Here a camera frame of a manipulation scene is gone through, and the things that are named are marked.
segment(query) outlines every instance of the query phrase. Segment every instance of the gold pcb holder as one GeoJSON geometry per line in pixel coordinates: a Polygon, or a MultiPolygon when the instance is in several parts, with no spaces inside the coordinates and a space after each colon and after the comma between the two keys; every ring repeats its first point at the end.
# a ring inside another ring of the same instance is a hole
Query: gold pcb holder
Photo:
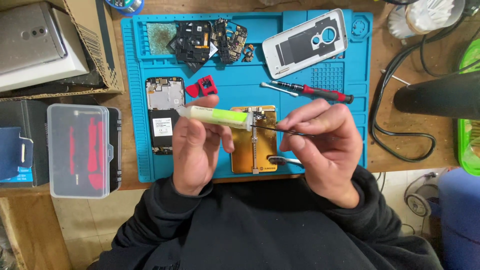
{"type": "MultiPolygon", "coordinates": [[[[233,107],[254,113],[254,125],[276,127],[275,106],[233,107]]],[[[272,165],[268,157],[276,156],[276,132],[252,127],[252,131],[232,128],[235,151],[232,153],[233,173],[274,172],[277,165],[272,165]]]]}

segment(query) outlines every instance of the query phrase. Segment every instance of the red screwdriver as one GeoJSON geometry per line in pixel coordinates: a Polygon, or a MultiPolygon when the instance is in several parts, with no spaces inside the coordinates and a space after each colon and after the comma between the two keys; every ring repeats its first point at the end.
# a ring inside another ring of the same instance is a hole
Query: red screwdriver
{"type": "Polygon", "coordinates": [[[272,84],[288,87],[292,90],[301,91],[303,94],[311,94],[326,100],[341,101],[350,104],[353,102],[353,95],[345,95],[338,91],[330,91],[322,88],[314,88],[308,85],[288,84],[284,82],[272,81],[272,84]]]}

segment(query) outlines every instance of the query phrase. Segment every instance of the blue silicone repair mat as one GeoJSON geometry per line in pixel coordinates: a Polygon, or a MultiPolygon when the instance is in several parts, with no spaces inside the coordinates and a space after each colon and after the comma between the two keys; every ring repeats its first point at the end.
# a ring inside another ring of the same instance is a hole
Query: blue silicone repair mat
{"type": "MultiPolygon", "coordinates": [[[[290,12],[249,12],[216,14],[169,14],[138,15],[132,19],[122,19],[123,46],[127,66],[130,99],[132,106],[133,128],[137,148],[138,177],[140,182],[152,182],[167,177],[173,172],[172,156],[158,156],[152,153],[145,80],[150,77],[179,76],[185,86],[194,84],[198,79],[211,75],[218,88],[220,103],[217,108],[230,109],[237,106],[275,105],[277,119],[283,119],[293,109],[311,101],[308,97],[294,98],[279,91],[260,87],[261,82],[270,80],[265,69],[262,42],[284,30],[290,29],[310,19],[318,17],[328,10],[290,11],[290,12]],[[218,55],[213,56],[197,73],[193,74],[175,55],[151,55],[147,38],[147,23],[172,23],[181,20],[209,20],[224,18],[242,25],[248,30],[245,45],[255,47],[252,62],[237,61],[230,65],[220,62],[218,55]]],[[[367,166],[367,115],[370,80],[370,54],[372,50],[371,13],[343,10],[348,33],[348,49],[328,59],[281,78],[281,81],[307,84],[345,94],[355,99],[348,107],[363,138],[363,154],[359,164],[367,166]]],[[[192,98],[186,95],[186,101],[192,98]]],[[[277,135],[280,145],[282,134],[277,135]]],[[[294,158],[291,152],[280,152],[279,156],[294,158]]],[[[276,172],[260,174],[304,173],[304,169],[294,164],[279,166],[276,172]]],[[[220,150],[218,166],[214,178],[251,176],[251,173],[234,174],[231,169],[230,155],[220,150]]]]}

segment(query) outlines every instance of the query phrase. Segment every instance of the silver smartphone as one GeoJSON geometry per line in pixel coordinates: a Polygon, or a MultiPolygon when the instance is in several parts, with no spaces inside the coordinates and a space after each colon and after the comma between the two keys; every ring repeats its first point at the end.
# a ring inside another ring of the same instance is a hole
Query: silver smartphone
{"type": "Polygon", "coordinates": [[[0,12],[0,37],[0,74],[67,56],[47,2],[0,12]]]}

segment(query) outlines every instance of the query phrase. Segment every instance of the green tray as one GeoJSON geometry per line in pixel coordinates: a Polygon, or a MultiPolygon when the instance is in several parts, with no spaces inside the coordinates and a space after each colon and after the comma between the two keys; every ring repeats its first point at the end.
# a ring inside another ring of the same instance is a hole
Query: green tray
{"type": "MultiPolygon", "coordinates": [[[[465,52],[462,62],[460,63],[460,69],[464,68],[473,62],[480,59],[480,39],[473,41],[465,52]]],[[[462,73],[478,71],[479,65],[476,65],[472,68],[469,68],[462,73]]],[[[471,175],[480,176],[480,158],[478,162],[464,161],[463,156],[468,144],[470,143],[470,130],[471,130],[471,120],[468,119],[458,119],[458,162],[460,166],[471,175]]]]}

